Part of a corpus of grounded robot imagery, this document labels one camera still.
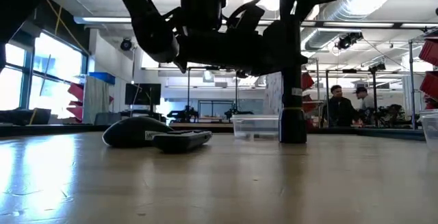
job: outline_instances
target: monitor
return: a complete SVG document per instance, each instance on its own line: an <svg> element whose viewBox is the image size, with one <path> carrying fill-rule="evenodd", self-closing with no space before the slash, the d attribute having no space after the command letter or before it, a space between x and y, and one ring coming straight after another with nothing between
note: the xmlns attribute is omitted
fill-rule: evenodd
<svg viewBox="0 0 438 224"><path fill-rule="evenodd" d="M125 105L159 105L161 97L161 84L126 84Z"/></svg>

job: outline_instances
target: security camera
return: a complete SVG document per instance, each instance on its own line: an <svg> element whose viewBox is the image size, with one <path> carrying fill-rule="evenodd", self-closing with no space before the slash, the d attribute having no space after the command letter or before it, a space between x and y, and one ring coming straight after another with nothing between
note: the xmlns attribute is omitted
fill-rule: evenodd
<svg viewBox="0 0 438 224"><path fill-rule="evenodd" d="M132 42L130 38L123 39L122 43L120 44L120 49L123 51L130 51L132 49Z"/></svg>

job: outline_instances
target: person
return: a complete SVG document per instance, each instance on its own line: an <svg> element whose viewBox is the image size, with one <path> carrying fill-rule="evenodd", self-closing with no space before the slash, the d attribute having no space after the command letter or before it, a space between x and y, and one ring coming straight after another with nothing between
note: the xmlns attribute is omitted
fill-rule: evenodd
<svg viewBox="0 0 438 224"><path fill-rule="evenodd" d="M367 88L357 87L355 91L357 99L362 99L360 110L374 109L374 98L368 94Z"/></svg>
<svg viewBox="0 0 438 224"><path fill-rule="evenodd" d="M352 121L359 121L359 114L353 108L351 101L342 96L342 87L334 85L330 89L333 95L323 108L323 118L329 121L330 127L350 127Z"/></svg>

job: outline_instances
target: wooden table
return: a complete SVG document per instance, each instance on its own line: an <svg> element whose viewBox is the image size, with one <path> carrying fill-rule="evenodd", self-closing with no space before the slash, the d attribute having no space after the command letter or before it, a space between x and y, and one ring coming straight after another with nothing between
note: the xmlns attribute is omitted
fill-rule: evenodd
<svg viewBox="0 0 438 224"><path fill-rule="evenodd" d="M166 155L101 135L0 140L0 223L438 223L438 155L422 142L214 135Z"/></svg>

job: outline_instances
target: sticker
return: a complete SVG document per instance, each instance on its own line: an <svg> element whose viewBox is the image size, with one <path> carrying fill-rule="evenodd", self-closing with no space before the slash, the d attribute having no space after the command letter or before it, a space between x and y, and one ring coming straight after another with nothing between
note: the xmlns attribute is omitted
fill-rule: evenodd
<svg viewBox="0 0 438 224"><path fill-rule="evenodd" d="M302 96L302 89L301 88L292 88L292 95L294 96Z"/></svg>
<svg viewBox="0 0 438 224"><path fill-rule="evenodd" d="M154 135L161 134L161 133L162 133L162 132L145 131L145 132L144 132L144 139L145 139L146 141L152 141Z"/></svg>

